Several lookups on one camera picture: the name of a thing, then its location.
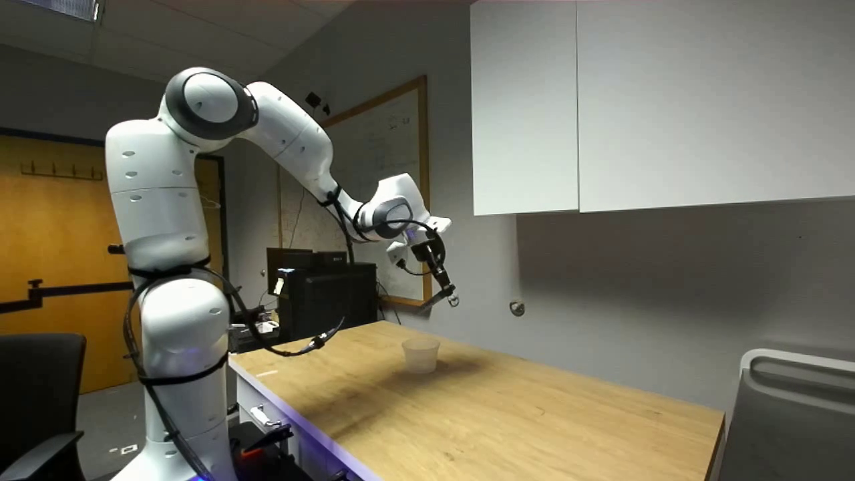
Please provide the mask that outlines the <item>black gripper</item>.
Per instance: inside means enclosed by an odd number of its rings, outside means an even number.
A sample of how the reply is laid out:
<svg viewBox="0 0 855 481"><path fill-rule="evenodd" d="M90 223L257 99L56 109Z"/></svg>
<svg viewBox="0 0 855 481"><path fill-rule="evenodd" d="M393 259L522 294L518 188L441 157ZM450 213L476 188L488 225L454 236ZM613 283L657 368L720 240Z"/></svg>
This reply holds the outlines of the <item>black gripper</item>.
<svg viewBox="0 0 855 481"><path fill-rule="evenodd" d="M442 271L445 246L438 231L425 223L412 223L404 236L389 243L388 256L394 267L406 267L404 251L412 251L412 256L422 262L429 275Z"/></svg>

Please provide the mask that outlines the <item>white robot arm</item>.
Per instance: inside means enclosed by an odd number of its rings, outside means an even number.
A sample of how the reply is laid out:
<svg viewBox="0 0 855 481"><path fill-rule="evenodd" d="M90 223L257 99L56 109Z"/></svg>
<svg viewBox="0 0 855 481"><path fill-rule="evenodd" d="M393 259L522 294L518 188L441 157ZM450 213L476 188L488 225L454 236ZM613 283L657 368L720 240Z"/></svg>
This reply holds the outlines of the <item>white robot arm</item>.
<svg viewBox="0 0 855 481"><path fill-rule="evenodd" d="M142 323L124 348L143 387L143 449L111 481L238 481L226 427L230 323L242 311L207 271L207 228L195 157L245 140L295 179L354 240L412 251L442 272L442 216L416 183L384 177L366 200L330 177L326 131L270 83L238 83L211 68L176 72L152 119L104 136L111 211Z"/></svg>

